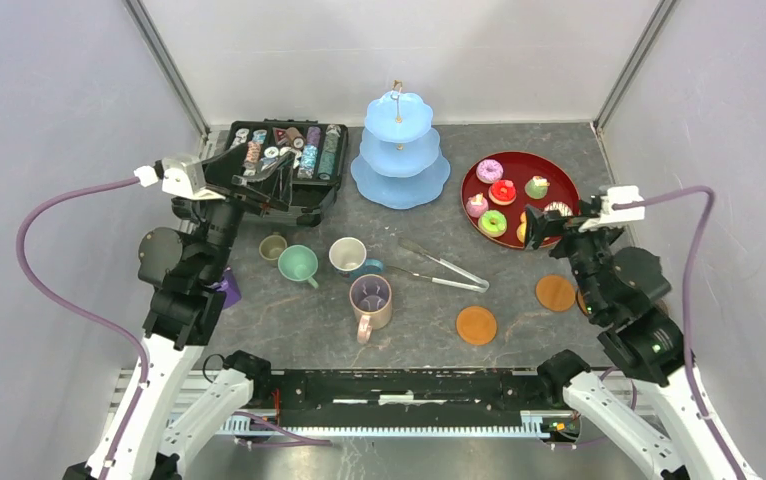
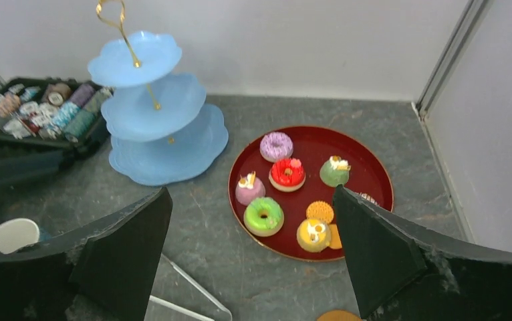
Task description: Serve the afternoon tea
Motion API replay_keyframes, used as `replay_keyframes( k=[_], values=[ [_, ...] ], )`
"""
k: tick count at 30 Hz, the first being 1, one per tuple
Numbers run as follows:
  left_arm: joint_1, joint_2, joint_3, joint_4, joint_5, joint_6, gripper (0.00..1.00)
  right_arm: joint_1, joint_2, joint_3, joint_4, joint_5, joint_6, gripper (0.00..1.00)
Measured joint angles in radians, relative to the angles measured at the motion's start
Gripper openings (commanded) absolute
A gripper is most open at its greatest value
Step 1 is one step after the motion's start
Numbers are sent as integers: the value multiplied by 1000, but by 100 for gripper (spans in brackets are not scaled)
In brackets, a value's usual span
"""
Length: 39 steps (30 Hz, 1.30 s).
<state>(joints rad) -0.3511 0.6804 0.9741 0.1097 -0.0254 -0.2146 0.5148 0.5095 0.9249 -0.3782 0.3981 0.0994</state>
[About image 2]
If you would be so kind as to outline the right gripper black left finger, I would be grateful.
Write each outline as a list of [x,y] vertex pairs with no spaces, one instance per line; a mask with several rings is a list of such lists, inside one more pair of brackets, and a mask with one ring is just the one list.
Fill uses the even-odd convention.
[[0,253],[0,320],[142,320],[172,214],[167,188]]

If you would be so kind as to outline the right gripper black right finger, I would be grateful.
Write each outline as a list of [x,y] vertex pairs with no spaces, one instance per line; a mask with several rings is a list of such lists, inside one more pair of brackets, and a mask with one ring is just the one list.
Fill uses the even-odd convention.
[[512,252],[403,219],[339,186],[333,206],[366,320],[512,320]]

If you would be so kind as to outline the green frosted donut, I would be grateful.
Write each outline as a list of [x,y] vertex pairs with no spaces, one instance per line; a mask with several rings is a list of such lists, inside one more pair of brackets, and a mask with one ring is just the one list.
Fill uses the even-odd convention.
[[259,237],[276,234],[284,224],[283,209],[271,197],[257,197],[245,209],[243,222],[250,233]]

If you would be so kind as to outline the red frosted donut cake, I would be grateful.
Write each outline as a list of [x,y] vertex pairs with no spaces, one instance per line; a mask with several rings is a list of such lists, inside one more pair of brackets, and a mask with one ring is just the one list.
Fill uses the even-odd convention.
[[298,158],[283,158],[275,162],[269,171],[272,186],[286,193],[300,189],[305,178],[305,169]]

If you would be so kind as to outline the pink mousse cake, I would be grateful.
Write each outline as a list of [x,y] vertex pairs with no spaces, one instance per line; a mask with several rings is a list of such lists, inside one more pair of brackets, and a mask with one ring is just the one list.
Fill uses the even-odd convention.
[[235,188],[235,198],[244,206],[258,197],[264,197],[265,194],[265,186],[255,171],[241,176]]

